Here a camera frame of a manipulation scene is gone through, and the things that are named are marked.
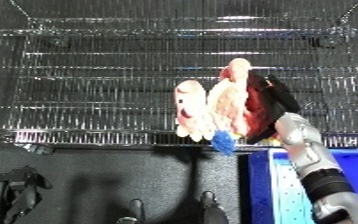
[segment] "metal wire rack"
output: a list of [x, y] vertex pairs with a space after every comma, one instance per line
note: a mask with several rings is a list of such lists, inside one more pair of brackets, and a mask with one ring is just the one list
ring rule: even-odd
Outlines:
[[192, 145], [173, 88], [235, 57], [287, 83], [328, 146], [358, 145], [354, 0], [0, 0], [0, 139]]

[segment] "black clamp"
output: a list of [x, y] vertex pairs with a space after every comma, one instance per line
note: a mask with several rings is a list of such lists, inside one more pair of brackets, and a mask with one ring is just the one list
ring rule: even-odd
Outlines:
[[33, 210], [42, 200], [37, 187], [51, 189], [52, 185], [34, 168], [0, 173], [0, 223], [12, 224]]
[[246, 108], [251, 112], [247, 144], [255, 144], [276, 133], [274, 124], [286, 112], [298, 113], [298, 102], [284, 83], [275, 76], [262, 77], [249, 72]]

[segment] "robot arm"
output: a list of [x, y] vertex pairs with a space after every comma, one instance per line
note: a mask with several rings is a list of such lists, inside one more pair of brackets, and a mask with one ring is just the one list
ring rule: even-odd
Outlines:
[[300, 107], [289, 90], [274, 76], [250, 73], [247, 108], [258, 120], [247, 141], [255, 144], [274, 134], [288, 152], [302, 186], [312, 203], [317, 224], [358, 224], [358, 194], [325, 147], [319, 130], [297, 114]]
[[275, 129], [313, 205], [314, 221], [358, 224], [358, 194], [322, 144], [320, 132], [295, 113], [285, 113]]

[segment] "blue bin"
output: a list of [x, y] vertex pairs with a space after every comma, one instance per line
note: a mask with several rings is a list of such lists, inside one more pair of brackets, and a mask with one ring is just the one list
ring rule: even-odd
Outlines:
[[[331, 150], [358, 193], [358, 150]], [[252, 224], [314, 224], [311, 203], [282, 149], [250, 155]]]

